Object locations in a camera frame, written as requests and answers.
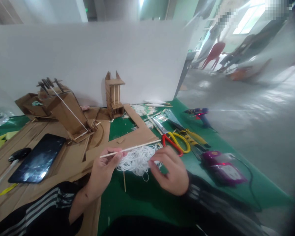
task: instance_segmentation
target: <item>smartphone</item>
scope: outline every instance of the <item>smartphone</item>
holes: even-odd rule
[[[11,175],[9,183],[40,183],[48,173],[66,139],[45,134],[22,164]]]

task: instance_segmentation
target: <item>plastic chair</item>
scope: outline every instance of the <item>plastic chair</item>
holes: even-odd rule
[[[225,43],[223,42],[218,42],[216,44],[214,44],[214,46],[212,47],[212,50],[210,52],[210,54],[207,56],[206,60],[204,61],[204,64],[202,65],[202,69],[204,69],[207,64],[212,61],[215,60],[213,66],[211,67],[211,69],[215,69],[217,63],[220,60],[220,54],[222,53],[223,49],[225,48]]]

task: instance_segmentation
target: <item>person's left hand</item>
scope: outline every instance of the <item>person's left hand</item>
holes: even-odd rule
[[[118,153],[114,156],[98,157],[94,160],[91,176],[85,186],[85,194],[89,200],[95,200],[101,196],[107,188],[114,169],[119,164],[120,160],[127,155],[126,152],[120,152],[121,150],[121,148],[107,147],[102,151],[101,156],[112,152]]]

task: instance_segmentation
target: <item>window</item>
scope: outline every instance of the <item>window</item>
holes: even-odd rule
[[[251,0],[250,8],[245,13],[242,20],[239,22],[233,34],[247,34],[257,23],[259,18],[265,11],[265,0]]]

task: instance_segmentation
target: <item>black cable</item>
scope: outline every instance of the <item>black cable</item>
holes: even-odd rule
[[[232,155],[232,158],[235,158],[236,160],[240,161],[248,169],[248,171],[250,173],[249,189],[250,189],[250,192],[251,192],[251,195],[252,195],[253,199],[255,200],[256,204],[258,205],[258,208],[259,209],[258,209],[257,212],[261,212],[262,211],[262,207],[261,207],[259,201],[257,200],[257,198],[256,198],[256,196],[255,196],[255,194],[254,194],[254,192],[252,190],[253,173],[252,173],[251,169],[249,168],[249,166],[247,166],[242,160],[238,159],[237,157],[235,157],[235,156]]]

